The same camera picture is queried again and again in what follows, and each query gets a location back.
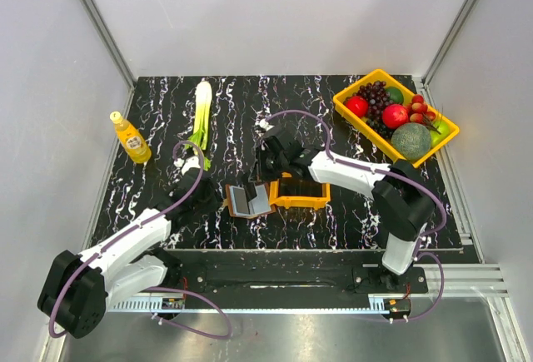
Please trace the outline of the small orange plastic bin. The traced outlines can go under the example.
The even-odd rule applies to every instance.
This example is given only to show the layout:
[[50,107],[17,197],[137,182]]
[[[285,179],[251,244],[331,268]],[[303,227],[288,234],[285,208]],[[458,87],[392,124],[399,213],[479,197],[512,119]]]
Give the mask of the small orange plastic bin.
[[[288,173],[283,173],[282,177],[292,177]],[[278,195],[279,180],[269,183],[269,200],[270,203],[276,207],[289,208],[312,208],[314,210],[320,210],[326,207],[326,204],[331,200],[331,187],[329,184],[322,184],[322,197],[286,197]]]

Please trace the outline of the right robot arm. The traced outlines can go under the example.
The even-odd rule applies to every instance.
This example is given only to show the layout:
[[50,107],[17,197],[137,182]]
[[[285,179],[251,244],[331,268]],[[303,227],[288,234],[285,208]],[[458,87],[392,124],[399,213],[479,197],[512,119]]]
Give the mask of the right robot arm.
[[264,133],[256,148],[252,176],[274,181],[289,174],[293,179],[339,186],[372,199],[387,232],[379,282],[390,292],[405,286],[418,237],[436,208],[413,166],[403,160],[392,165],[358,161],[321,147],[304,146],[281,126],[262,122],[260,128]]

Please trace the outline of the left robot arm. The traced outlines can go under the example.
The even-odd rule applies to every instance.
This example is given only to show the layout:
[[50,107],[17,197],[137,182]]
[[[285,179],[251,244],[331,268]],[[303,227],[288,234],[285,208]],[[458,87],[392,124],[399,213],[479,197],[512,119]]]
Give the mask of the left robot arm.
[[112,307],[141,291],[185,288],[181,261],[161,244],[221,203],[209,174],[193,168],[114,235],[78,254],[65,250],[57,255],[37,300],[49,318],[49,335],[80,339]]

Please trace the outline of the brown leather card holder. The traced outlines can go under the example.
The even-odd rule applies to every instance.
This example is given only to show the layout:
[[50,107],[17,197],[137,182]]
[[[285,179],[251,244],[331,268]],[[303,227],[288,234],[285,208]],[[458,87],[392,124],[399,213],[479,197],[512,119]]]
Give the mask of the brown leather card holder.
[[246,189],[240,186],[226,185],[226,200],[232,217],[253,219],[273,213],[276,207],[270,203],[268,184],[254,186],[255,196],[248,196]]

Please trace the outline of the striped edge credit card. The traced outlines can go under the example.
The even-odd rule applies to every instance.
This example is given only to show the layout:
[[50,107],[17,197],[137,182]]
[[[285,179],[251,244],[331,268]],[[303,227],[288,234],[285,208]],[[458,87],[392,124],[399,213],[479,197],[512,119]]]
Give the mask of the striped edge credit card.
[[244,184],[245,195],[247,203],[252,202],[257,198],[257,183],[254,181],[247,181]]

